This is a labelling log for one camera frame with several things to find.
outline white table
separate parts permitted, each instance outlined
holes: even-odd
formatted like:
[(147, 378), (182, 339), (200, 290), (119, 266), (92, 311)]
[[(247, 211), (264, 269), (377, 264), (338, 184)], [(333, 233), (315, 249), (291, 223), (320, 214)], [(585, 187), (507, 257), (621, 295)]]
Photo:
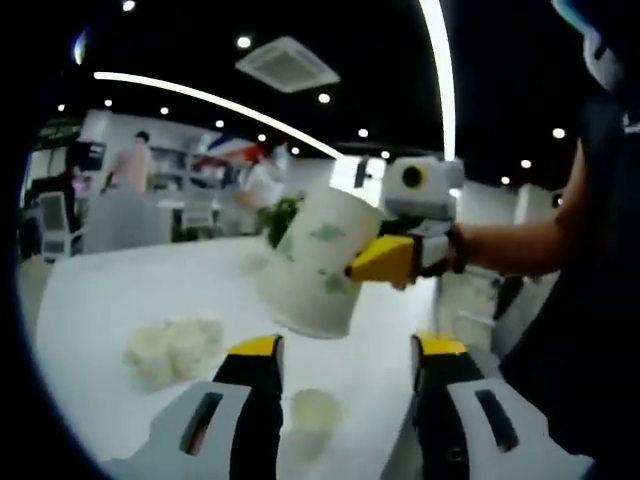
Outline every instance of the white table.
[[(131, 455), (151, 419), (187, 387), (154, 394), (134, 388), (122, 362), (132, 332), (209, 311), (223, 322), (225, 347), (257, 335), (285, 336), (281, 479), (379, 477), (411, 395), (409, 336), (429, 321), (434, 282), (418, 281), (402, 293), (367, 285), (351, 334), (312, 340), (272, 323), (254, 293), (252, 276), (264, 255), (260, 239), (219, 239), (56, 263), (40, 310), (37, 356), (68, 425), (97, 460)], [(305, 388), (331, 392), (346, 417), (320, 458), (296, 464), (287, 455), (294, 441), (288, 402)]]

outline black shirt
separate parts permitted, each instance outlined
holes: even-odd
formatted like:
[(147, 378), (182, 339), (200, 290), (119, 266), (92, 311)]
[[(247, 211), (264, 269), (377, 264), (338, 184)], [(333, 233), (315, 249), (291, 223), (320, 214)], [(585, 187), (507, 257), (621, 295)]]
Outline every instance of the black shirt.
[(556, 442), (598, 461), (637, 441), (632, 430), (621, 438), (637, 414), (627, 404), (640, 322), (640, 134), (625, 132), (624, 116), (610, 99), (585, 106), (588, 213), (577, 258), (501, 365)]

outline white paper cup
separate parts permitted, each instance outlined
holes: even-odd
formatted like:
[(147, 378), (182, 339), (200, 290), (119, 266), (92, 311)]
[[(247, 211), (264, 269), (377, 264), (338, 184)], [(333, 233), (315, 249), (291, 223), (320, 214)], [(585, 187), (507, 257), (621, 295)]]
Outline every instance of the white paper cup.
[(342, 407), (329, 393), (309, 388), (291, 398), (291, 424), (305, 432), (333, 432), (342, 421)]
[(353, 195), (330, 187), (312, 192), (257, 277), (274, 320), (310, 337), (348, 335), (360, 285), (344, 270), (381, 223), (382, 212)]

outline person's arm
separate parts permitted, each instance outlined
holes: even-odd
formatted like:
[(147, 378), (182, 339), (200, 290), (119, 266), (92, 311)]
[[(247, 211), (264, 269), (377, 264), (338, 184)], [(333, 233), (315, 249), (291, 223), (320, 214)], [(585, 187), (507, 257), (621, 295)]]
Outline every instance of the person's arm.
[(101, 193), (106, 192), (107, 189), (113, 183), (113, 176), (120, 169), (121, 158), (122, 158), (121, 155), (118, 155), (116, 157), (115, 161), (113, 162), (113, 165), (111, 165), (111, 167), (109, 168), (109, 171), (107, 173), (107, 177), (105, 178), (104, 186), (102, 187)]
[(531, 225), (458, 225), (469, 249), (469, 263), (515, 275), (558, 270), (578, 250), (586, 195), (584, 154), (578, 143), (563, 203), (554, 218)]

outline air conditioning vent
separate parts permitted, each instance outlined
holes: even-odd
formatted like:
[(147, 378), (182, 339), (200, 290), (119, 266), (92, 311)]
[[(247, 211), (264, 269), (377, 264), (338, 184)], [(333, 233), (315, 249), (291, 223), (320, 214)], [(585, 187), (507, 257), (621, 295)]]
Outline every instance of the air conditioning vent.
[(340, 81), (322, 60), (291, 37), (254, 50), (236, 68), (284, 93)]

